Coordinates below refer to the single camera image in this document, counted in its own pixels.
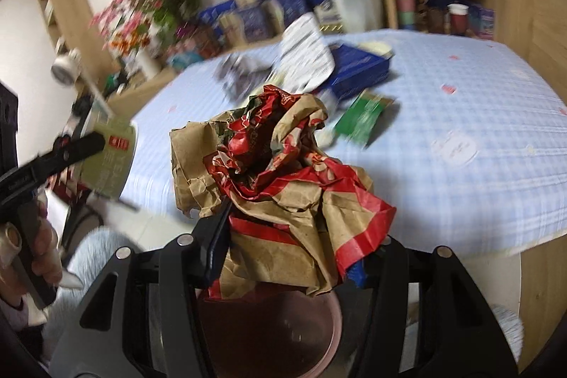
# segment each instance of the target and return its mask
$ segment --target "blue checkered tablecloth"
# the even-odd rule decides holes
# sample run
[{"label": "blue checkered tablecloth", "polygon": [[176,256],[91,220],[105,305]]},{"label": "blue checkered tablecloth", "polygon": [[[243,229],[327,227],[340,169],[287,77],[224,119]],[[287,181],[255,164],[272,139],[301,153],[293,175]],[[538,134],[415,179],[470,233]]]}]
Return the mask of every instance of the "blue checkered tablecloth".
[{"label": "blue checkered tablecloth", "polygon": [[[395,51],[380,93],[396,99],[366,149],[339,139],[327,153],[366,169],[398,208],[406,247],[461,254],[511,251],[567,232],[567,108],[506,46],[380,30],[336,36]],[[250,53],[267,63],[279,47]],[[139,139],[122,198],[156,214],[175,207],[169,130],[234,107],[213,79],[219,59],[187,68],[135,117]]]}]

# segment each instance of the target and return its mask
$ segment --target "white vase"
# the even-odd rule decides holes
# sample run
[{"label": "white vase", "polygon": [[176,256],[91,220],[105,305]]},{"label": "white vase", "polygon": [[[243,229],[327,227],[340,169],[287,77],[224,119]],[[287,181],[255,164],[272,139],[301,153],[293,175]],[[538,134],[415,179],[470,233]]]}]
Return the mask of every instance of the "white vase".
[{"label": "white vase", "polygon": [[346,33],[383,28],[382,0],[333,0]]},{"label": "white vase", "polygon": [[157,60],[153,59],[146,49],[139,49],[136,53],[136,63],[140,65],[142,74],[146,80],[153,79],[162,70]]}]

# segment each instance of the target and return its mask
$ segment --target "green wrapper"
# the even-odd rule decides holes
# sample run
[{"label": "green wrapper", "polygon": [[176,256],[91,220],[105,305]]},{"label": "green wrapper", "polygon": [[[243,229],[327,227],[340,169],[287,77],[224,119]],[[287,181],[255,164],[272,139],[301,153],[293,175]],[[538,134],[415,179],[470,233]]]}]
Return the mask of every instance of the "green wrapper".
[{"label": "green wrapper", "polygon": [[366,146],[378,117],[392,103],[390,98],[375,95],[368,90],[362,91],[337,122],[335,132]]}]

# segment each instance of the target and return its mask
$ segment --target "crumpled paper bag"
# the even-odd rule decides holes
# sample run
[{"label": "crumpled paper bag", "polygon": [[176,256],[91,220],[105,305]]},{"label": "crumpled paper bag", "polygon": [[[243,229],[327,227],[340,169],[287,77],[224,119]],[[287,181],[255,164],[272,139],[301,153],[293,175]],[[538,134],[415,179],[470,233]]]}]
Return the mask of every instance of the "crumpled paper bag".
[{"label": "crumpled paper bag", "polygon": [[237,208],[213,298],[240,298],[258,282],[328,292],[385,238],[396,209],[363,169],[318,149],[326,118],[313,95],[267,85],[246,108],[170,133],[177,207],[207,216],[228,195]]}]

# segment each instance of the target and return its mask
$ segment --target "silver screw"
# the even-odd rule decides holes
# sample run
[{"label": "silver screw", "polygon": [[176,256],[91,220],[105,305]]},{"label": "silver screw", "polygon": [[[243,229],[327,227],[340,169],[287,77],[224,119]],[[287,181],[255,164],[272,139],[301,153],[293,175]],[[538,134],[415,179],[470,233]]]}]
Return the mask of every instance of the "silver screw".
[{"label": "silver screw", "polygon": [[182,247],[193,244],[193,236],[191,234],[182,234],[178,237],[178,244]]},{"label": "silver screw", "polygon": [[439,247],[437,249],[437,254],[443,258],[451,258],[453,256],[453,251],[449,247]]},{"label": "silver screw", "polygon": [[128,247],[120,247],[116,251],[116,258],[127,259],[131,255],[132,251]]}]

